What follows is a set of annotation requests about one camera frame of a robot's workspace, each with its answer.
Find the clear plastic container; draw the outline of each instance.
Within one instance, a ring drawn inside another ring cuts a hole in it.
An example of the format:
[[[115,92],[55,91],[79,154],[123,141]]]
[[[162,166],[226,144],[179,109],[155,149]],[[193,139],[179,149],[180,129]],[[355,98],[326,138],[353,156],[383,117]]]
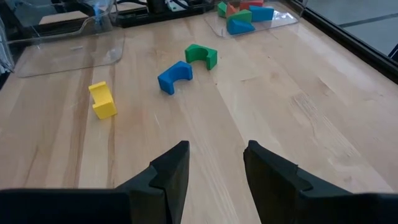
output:
[[[114,0],[38,2],[43,1],[5,0],[0,6],[1,65],[18,77],[107,65],[122,57],[124,32],[113,26]]]
[[[241,2],[249,2],[250,0],[243,1],[223,1],[225,3],[230,3],[235,8],[238,8]],[[215,8],[205,14],[205,21],[213,29],[214,33],[220,37],[230,38],[237,35],[231,35],[226,29],[226,19],[218,16],[217,5],[221,1],[215,2]],[[271,21],[263,22],[252,22],[255,30],[252,32],[257,32],[260,30],[271,29],[274,27],[286,26],[289,24],[295,24],[299,21],[302,16],[303,10],[307,5],[307,0],[296,1],[296,0],[265,0],[263,7],[273,7],[274,17]]]

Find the red block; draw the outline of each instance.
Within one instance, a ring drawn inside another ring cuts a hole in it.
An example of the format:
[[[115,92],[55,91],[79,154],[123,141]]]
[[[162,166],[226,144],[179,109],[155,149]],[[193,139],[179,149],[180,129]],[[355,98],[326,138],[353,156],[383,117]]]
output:
[[[264,4],[264,2],[261,0],[247,1],[247,2],[241,2],[239,5],[239,8],[240,8],[240,10],[243,10],[243,9],[249,10],[249,6],[262,7],[263,4]]]
[[[237,13],[237,9],[235,9],[235,7],[233,7],[230,3],[227,3],[226,5],[226,17],[228,18],[230,15],[233,15],[235,13]]]

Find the floor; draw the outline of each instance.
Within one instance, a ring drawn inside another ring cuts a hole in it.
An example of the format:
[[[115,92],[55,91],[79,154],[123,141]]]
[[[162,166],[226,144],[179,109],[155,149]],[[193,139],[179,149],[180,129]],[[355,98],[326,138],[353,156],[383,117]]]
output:
[[[398,44],[398,1],[308,0],[308,7],[386,55]]]

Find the wooden table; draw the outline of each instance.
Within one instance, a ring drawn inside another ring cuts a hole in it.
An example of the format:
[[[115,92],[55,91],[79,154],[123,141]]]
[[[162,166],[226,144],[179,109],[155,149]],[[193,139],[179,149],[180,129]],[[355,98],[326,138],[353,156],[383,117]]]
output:
[[[16,78],[0,91],[0,188],[112,188],[181,140],[191,145],[182,223],[259,223],[243,166],[249,139],[353,192],[398,190],[398,86],[305,20],[234,39],[203,16],[125,30],[115,65]],[[184,49],[207,71],[159,89]],[[99,120],[92,83],[118,114]]]

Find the yellow block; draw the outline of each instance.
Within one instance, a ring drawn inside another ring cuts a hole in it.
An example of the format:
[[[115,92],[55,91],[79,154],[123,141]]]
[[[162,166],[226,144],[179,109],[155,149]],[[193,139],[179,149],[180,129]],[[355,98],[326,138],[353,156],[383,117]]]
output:
[[[112,94],[106,82],[91,85],[88,90],[94,98],[93,109],[99,119],[105,119],[117,113]]]

